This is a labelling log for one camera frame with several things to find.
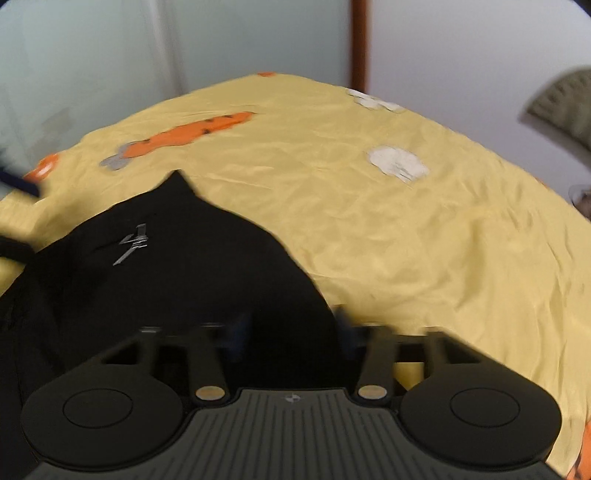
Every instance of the yellow blanket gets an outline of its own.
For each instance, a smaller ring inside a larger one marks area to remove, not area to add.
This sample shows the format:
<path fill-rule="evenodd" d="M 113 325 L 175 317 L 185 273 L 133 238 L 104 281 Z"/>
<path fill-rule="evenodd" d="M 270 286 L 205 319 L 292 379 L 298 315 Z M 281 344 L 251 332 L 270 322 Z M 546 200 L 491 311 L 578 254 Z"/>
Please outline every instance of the yellow blanket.
<path fill-rule="evenodd" d="M 100 167 L 127 142 L 251 111 L 180 147 Z M 405 184 L 367 159 L 391 145 L 430 174 Z M 591 398 L 591 225 L 563 199 L 466 137 L 416 113 L 370 109 L 347 90 L 251 76 L 155 105 L 62 152 L 32 203 L 0 202 L 0 228 L 43 247 L 174 169 L 216 205 L 274 233 L 331 305 L 403 333 L 437 326 L 548 390 L 566 474 Z M 18 274 L 0 265 L 3 289 Z"/>

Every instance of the orange pattern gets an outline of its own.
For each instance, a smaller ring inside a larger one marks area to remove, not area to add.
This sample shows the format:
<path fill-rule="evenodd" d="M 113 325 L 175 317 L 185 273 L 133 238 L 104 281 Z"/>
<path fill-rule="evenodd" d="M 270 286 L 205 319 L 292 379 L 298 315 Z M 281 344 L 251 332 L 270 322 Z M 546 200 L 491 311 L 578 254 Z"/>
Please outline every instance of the orange pattern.
<path fill-rule="evenodd" d="M 55 169 L 59 159 L 60 155 L 57 153 L 52 153 L 46 156 L 23 178 L 35 183 L 44 180 Z"/>
<path fill-rule="evenodd" d="M 585 427 L 579 457 L 566 478 L 567 480 L 591 480 L 591 421 Z"/>
<path fill-rule="evenodd" d="M 180 125 L 171 130 L 154 135 L 146 140 L 135 142 L 122 152 L 122 158 L 135 158 L 146 155 L 160 147 L 186 145 L 202 135 L 230 128 L 246 122 L 252 112 L 238 112 L 232 115 L 215 116 L 207 120 Z"/>

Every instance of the silver logo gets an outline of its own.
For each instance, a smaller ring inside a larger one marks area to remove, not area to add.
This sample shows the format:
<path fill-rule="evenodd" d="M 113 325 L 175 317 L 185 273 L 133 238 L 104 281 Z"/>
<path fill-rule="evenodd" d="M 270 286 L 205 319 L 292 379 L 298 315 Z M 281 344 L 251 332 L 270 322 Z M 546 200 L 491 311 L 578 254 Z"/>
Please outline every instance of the silver logo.
<path fill-rule="evenodd" d="M 285 399 L 285 401 L 288 401 L 289 403 L 296 403 L 301 400 L 301 397 L 295 393 L 292 393 L 290 395 L 286 395 L 283 398 Z"/>

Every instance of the wrinkled fabric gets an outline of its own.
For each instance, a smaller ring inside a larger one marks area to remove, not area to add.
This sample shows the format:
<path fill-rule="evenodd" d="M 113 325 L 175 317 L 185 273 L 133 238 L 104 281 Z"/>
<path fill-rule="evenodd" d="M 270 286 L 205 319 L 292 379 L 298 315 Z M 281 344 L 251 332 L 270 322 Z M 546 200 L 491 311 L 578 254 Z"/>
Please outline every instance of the wrinkled fabric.
<path fill-rule="evenodd" d="M 123 170 L 99 167 L 120 145 L 239 111 L 255 115 Z M 380 145 L 412 152 L 430 174 L 411 184 L 384 175 L 367 161 Z M 416 113 L 251 76 L 88 134 L 60 154 L 46 198 L 0 202 L 0 228 L 48 245 L 177 168 L 208 201 L 279 238 L 330 305 L 402 333 L 440 327 L 548 390 L 563 415 L 548 462 L 568 472 L 591 398 L 591 225 L 562 198 Z M 6 289 L 18 269 L 1 266 Z"/>

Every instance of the black cloth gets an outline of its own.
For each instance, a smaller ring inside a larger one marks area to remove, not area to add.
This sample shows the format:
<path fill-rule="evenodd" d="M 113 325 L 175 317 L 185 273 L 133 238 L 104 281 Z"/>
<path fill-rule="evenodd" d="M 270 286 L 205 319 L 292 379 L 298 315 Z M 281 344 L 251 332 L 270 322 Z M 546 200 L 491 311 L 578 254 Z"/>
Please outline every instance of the black cloth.
<path fill-rule="evenodd" d="M 147 247 L 113 265 L 141 223 Z M 347 383 L 333 315 L 311 279 L 270 233 L 196 196 L 178 171 L 37 253 L 0 314 L 21 402 L 143 326 L 184 333 L 244 314 L 251 341 L 228 369 L 230 386 Z"/>

